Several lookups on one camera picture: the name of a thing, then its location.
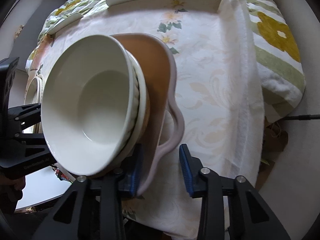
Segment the baking dish handle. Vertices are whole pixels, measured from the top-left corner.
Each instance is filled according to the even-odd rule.
[[[172,152],[182,140],[184,133],[184,119],[180,109],[176,104],[174,94],[168,95],[168,111],[173,119],[173,134],[166,142],[157,147],[147,179],[140,184],[137,195],[141,195],[151,184],[156,174],[156,169],[160,159],[167,153]]]

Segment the person's hand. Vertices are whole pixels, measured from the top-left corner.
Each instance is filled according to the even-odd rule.
[[[0,175],[0,185],[13,185],[15,190],[23,190],[26,186],[26,177],[23,176],[20,179],[8,179],[3,175]]]

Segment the metal screw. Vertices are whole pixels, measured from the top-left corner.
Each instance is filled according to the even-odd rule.
[[[85,182],[86,179],[87,179],[86,176],[81,175],[81,176],[79,176],[79,177],[77,178],[77,181],[79,181],[79,182]]]
[[[201,170],[202,174],[209,174],[210,173],[210,169],[209,168],[202,168]]]
[[[123,172],[123,170],[121,169],[121,168],[115,168],[114,170],[113,170],[113,173],[114,174],[121,174]]]
[[[239,181],[240,183],[243,183],[243,182],[246,182],[246,178],[244,176],[238,176],[237,181]]]

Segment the wall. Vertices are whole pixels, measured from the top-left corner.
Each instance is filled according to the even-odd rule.
[[[25,25],[43,0],[20,0],[3,22],[0,28],[0,59],[9,56],[14,33],[20,25]],[[23,105],[28,75],[24,71],[16,71],[10,91],[9,107]]]
[[[14,33],[20,25],[25,25],[42,0],[20,0],[0,28],[0,59],[9,56]]]
[[[28,74],[22,70],[16,70],[9,96],[9,108],[21,106],[24,103]]]

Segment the white bowl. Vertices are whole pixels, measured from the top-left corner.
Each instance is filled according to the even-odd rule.
[[[67,171],[94,175],[125,146],[138,107],[138,82],[124,47],[109,36],[88,36],[59,57],[47,78],[44,137]]]

